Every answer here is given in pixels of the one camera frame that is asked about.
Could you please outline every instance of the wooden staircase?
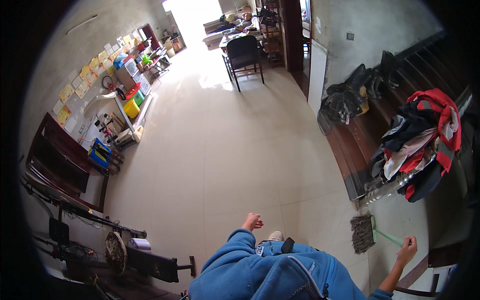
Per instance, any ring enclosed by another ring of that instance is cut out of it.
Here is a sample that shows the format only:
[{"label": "wooden staircase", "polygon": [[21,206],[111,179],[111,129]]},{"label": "wooden staircase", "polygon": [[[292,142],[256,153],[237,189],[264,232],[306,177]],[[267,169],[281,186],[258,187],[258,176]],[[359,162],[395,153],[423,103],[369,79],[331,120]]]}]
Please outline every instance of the wooden staircase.
[{"label": "wooden staircase", "polygon": [[331,124],[320,113],[318,122],[325,133],[340,167],[351,200],[365,194],[370,181],[370,157],[390,128],[390,120],[407,98],[418,90],[441,89],[452,100],[469,84],[459,50],[452,38],[439,32],[395,55],[399,68],[395,89],[379,87],[381,99],[368,100],[369,111],[349,125]]}]

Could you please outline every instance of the toilet paper roll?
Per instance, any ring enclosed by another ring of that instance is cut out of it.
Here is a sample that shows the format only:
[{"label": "toilet paper roll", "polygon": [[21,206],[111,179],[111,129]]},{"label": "toilet paper roll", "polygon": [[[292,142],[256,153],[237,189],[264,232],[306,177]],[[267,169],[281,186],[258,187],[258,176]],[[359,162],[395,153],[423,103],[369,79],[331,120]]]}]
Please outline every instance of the toilet paper roll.
[{"label": "toilet paper roll", "polygon": [[152,252],[150,243],[146,239],[131,238],[128,241],[127,246],[149,253]]}]

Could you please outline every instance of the shoe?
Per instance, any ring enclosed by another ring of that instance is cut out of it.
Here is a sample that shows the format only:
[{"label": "shoe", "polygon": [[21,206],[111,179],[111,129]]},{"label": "shoe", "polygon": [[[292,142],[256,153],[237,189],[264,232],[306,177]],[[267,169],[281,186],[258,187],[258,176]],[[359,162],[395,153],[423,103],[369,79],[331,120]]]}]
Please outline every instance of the shoe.
[{"label": "shoe", "polygon": [[277,240],[277,241],[282,241],[283,240],[283,234],[281,231],[274,231],[268,240]]}]

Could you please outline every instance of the yellow bucket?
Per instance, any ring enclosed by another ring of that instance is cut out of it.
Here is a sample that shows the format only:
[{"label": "yellow bucket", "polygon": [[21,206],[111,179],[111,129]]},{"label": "yellow bucket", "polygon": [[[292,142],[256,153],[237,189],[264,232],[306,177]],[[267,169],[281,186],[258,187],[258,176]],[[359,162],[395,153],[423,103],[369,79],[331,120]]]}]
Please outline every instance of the yellow bucket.
[{"label": "yellow bucket", "polygon": [[134,119],[140,112],[140,109],[133,98],[123,106],[123,110],[130,119]]}]

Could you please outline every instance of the pile of clothes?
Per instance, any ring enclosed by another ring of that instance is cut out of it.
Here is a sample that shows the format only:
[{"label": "pile of clothes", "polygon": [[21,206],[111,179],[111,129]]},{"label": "pile of clothes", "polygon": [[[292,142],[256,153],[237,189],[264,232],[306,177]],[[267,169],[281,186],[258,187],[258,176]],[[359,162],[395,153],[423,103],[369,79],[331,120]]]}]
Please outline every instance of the pile of clothes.
[{"label": "pile of clothes", "polygon": [[222,24],[209,33],[221,32],[231,28],[235,28],[240,33],[252,24],[251,19],[251,12],[223,14],[219,20]]},{"label": "pile of clothes", "polygon": [[418,172],[399,190],[415,202],[433,191],[450,170],[460,144],[460,117],[452,99],[438,88],[417,91],[400,107],[383,135],[372,157],[372,177],[381,176],[386,182],[401,172]]},{"label": "pile of clothes", "polygon": [[326,90],[328,97],[322,101],[320,110],[331,122],[348,125],[355,116],[368,111],[368,99],[382,97],[378,90],[380,83],[384,83],[389,88],[398,87],[393,80],[393,74],[397,69],[398,61],[395,56],[383,51],[378,70],[367,69],[364,64],[361,64],[345,82],[329,86]]}]

